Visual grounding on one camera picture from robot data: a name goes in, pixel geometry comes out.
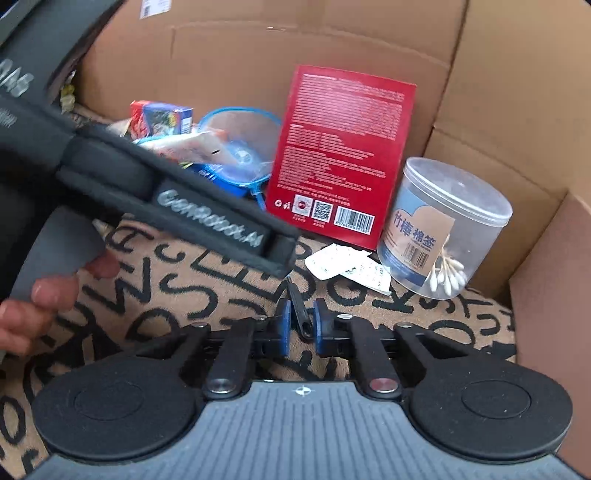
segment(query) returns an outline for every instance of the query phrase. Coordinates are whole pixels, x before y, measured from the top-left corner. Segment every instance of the black clip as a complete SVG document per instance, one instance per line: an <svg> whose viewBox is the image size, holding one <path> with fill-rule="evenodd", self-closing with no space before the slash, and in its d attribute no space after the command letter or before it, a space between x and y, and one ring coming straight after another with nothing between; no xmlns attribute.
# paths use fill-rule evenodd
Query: black clip
<svg viewBox="0 0 591 480"><path fill-rule="evenodd" d="M304 305L304 299L301 296L300 289L287 277L287 293L291 299L291 326L294 327L304 343L313 343L313 325Z"/></svg>

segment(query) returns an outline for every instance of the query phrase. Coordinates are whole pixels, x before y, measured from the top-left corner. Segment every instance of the clear plastic lid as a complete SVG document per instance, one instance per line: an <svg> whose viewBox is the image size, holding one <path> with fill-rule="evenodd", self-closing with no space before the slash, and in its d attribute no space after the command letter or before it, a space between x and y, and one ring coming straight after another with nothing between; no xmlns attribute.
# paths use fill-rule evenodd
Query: clear plastic lid
<svg viewBox="0 0 591 480"><path fill-rule="evenodd" d="M513 208L487 182L461 168L436 160L410 157L404 176L419 190L454 212L485 225L505 226Z"/></svg>

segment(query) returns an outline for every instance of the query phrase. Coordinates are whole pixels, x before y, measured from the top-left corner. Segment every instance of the white paper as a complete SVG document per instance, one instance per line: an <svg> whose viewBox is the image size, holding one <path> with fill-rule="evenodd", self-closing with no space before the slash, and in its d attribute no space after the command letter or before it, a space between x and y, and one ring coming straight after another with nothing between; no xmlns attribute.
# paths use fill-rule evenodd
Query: white paper
<svg viewBox="0 0 591 480"><path fill-rule="evenodd" d="M151 17L166 13L170 10L173 0L142 0L142 10L139 12L140 18Z"/></svg>
<svg viewBox="0 0 591 480"><path fill-rule="evenodd" d="M318 280L328 280L359 264L370 252L332 244L310 255L304 260L308 270Z"/></svg>
<svg viewBox="0 0 591 480"><path fill-rule="evenodd" d="M373 261L371 258L359 257L358 263L352 269L341 273L341 275L378 293L390 295L392 278L389 268Z"/></svg>

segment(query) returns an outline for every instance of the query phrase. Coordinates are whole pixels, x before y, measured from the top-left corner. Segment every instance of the gray plastic base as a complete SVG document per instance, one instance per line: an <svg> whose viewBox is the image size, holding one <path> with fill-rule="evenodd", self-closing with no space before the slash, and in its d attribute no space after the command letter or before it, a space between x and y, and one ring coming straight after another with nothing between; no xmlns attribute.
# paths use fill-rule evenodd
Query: gray plastic base
<svg viewBox="0 0 591 480"><path fill-rule="evenodd" d="M85 465L53 456L28 480L575 480L553 455L514 465L452 456L412 427L395 403L352 382L255 382L209 403L179 442L151 458Z"/></svg>

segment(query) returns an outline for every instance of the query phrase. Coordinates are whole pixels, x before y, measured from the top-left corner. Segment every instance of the product label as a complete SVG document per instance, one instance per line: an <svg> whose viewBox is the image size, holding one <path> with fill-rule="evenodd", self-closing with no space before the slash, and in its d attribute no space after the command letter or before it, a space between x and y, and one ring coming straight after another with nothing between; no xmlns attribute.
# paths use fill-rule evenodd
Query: product label
<svg viewBox="0 0 591 480"><path fill-rule="evenodd" d="M382 295L390 295L390 282L392 281L390 269L374 262L371 258L360 257L357 265L341 275Z"/></svg>
<svg viewBox="0 0 591 480"><path fill-rule="evenodd" d="M395 277L422 286L452 230L454 219L402 187L379 253Z"/></svg>
<svg viewBox="0 0 591 480"><path fill-rule="evenodd" d="M365 250L332 244L307 257L304 263L318 280L328 280L355 268L369 254Z"/></svg>
<svg viewBox="0 0 591 480"><path fill-rule="evenodd" d="M410 126L415 86L298 67L267 189L270 213L375 249Z"/></svg>
<svg viewBox="0 0 591 480"><path fill-rule="evenodd" d="M139 17L146 18L166 13L170 10L172 3L173 0L142 0L142 10Z"/></svg>

